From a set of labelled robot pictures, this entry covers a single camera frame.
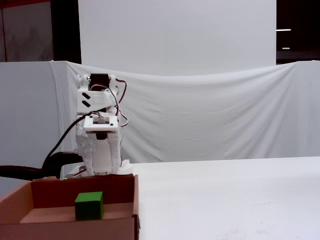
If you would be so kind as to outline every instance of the white table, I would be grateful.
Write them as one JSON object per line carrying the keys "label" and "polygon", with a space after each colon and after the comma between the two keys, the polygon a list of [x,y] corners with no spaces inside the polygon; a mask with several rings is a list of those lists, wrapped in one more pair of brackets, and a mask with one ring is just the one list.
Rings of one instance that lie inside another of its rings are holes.
{"label": "white table", "polygon": [[320,239],[320,157],[133,167],[141,240]]}

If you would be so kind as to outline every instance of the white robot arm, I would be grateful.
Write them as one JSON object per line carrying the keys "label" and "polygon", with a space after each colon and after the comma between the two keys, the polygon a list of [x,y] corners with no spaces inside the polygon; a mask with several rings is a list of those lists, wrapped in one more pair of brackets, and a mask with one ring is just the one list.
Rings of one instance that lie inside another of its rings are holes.
{"label": "white robot arm", "polygon": [[79,78],[77,118],[86,116],[76,125],[76,142],[85,169],[77,176],[125,175],[133,171],[129,160],[123,161],[120,155],[123,132],[116,83],[116,77],[108,74]]}

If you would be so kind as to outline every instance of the white cloth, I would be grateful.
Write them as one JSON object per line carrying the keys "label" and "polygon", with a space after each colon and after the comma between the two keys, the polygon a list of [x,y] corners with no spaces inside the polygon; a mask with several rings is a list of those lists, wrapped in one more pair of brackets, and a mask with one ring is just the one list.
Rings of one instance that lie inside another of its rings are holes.
{"label": "white cloth", "polygon": [[[75,119],[78,74],[115,74],[127,82],[120,107],[129,125],[121,152],[134,163],[320,155],[318,61],[198,76],[153,76],[71,62],[62,72],[62,65],[51,63],[56,82],[67,87],[57,87],[64,101],[59,111],[68,122],[60,124],[63,131]],[[68,137],[72,151],[75,138]]]}

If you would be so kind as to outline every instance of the green block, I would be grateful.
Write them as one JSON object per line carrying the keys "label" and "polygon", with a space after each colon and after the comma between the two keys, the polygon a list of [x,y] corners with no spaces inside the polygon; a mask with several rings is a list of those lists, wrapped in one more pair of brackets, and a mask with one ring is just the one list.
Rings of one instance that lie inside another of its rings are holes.
{"label": "green block", "polygon": [[97,220],[104,217],[104,195],[102,191],[79,193],[75,200],[75,219]]}

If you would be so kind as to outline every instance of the brown cardboard box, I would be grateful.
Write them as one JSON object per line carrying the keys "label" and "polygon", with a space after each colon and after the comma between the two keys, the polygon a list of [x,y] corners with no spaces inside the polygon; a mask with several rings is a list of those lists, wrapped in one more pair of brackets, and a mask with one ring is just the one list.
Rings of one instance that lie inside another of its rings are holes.
{"label": "brown cardboard box", "polygon": [[[29,181],[0,199],[0,240],[138,240],[138,185],[132,174]],[[103,220],[75,220],[85,192],[103,192]]]}

